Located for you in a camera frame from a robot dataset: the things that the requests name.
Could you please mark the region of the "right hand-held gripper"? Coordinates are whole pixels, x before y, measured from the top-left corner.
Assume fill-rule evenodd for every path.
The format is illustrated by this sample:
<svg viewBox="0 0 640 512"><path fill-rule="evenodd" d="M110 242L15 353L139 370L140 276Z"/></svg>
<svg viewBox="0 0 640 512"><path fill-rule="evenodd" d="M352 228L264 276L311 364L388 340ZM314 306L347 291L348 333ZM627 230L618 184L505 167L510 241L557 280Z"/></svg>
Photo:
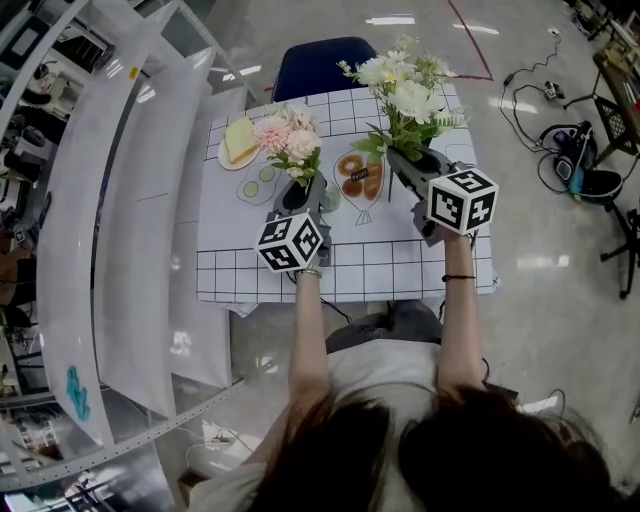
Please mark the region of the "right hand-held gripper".
<svg viewBox="0 0 640 512"><path fill-rule="evenodd" d="M412 208L413 222L429 247L439 244L441 226L464 236L493 221L499 185L475 165L451 162L429 147L418 148L418 166L389 147L391 172L419 200Z"/></svg>

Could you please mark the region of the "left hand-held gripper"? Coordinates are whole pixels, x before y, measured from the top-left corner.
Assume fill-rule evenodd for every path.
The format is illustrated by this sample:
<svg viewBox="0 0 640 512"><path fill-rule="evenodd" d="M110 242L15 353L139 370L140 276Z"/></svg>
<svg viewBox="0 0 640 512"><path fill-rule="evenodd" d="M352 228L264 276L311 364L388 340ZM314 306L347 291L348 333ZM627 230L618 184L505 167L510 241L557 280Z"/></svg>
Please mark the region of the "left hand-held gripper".
<svg viewBox="0 0 640 512"><path fill-rule="evenodd" d="M273 214L258 233L255 252L258 262L273 273L299 271L309 267L314 257L327 251L330 226L320 218L327 182L317 172L308 182L304 213L290 216ZM290 180L273 204L275 213L291 213L298 208L298 183Z"/></svg>

